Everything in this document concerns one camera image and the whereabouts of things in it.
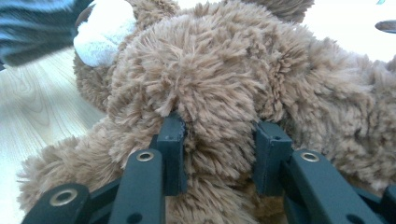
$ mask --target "black clamp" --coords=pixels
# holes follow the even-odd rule
[[[260,195],[284,195],[290,224],[396,223],[396,186],[379,199],[352,188],[321,154],[293,151],[274,123],[261,121],[256,129],[253,181]]]
[[[148,149],[129,157],[122,178],[91,194],[78,184],[52,189],[22,223],[164,223],[164,197],[187,190],[184,134],[183,120],[171,114]],[[257,192],[283,196],[290,224],[396,223],[396,186],[382,198],[351,187],[324,156],[292,150],[291,139],[274,123],[259,122],[254,136]]]

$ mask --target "screw hole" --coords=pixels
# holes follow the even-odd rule
[[[126,221],[129,224],[136,224],[136,223],[139,223],[142,219],[143,219],[143,217],[140,213],[133,213],[130,216],[128,216]]]
[[[304,152],[301,154],[301,157],[306,161],[319,161],[319,157],[310,152]]]
[[[139,161],[151,161],[152,158],[154,158],[154,154],[152,154],[151,152],[142,152],[137,155],[137,159]]]
[[[75,189],[64,189],[54,194],[50,200],[49,204],[52,206],[62,206],[71,203],[78,195]]]
[[[353,224],[364,224],[364,221],[361,220],[361,218],[352,214],[346,215],[346,219]]]

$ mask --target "blue fabric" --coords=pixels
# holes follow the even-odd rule
[[[73,45],[75,22],[92,0],[0,0],[0,61],[21,65]]]

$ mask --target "light wood surface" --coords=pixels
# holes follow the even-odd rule
[[[0,72],[0,223],[21,223],[16,173],[41,148],[79,136],[104,116],[78,94],[74,50]]]

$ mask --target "metal grommet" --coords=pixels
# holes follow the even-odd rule
[[[76,189],[63,189],[53,195],[50,198],[49,203],[55,207],[62,206],[72,202],[77,197],[77,195],[78,192]]]
[[[154,154],[152,152],[142,152],[136,158],[139,161],[151,161],[154,158]]]
[[[312,161],[312,162],[320,161],[320,158],[317,155],[310,152],[303,152],[302,154],[300,154],[300,156],[306,161]]]

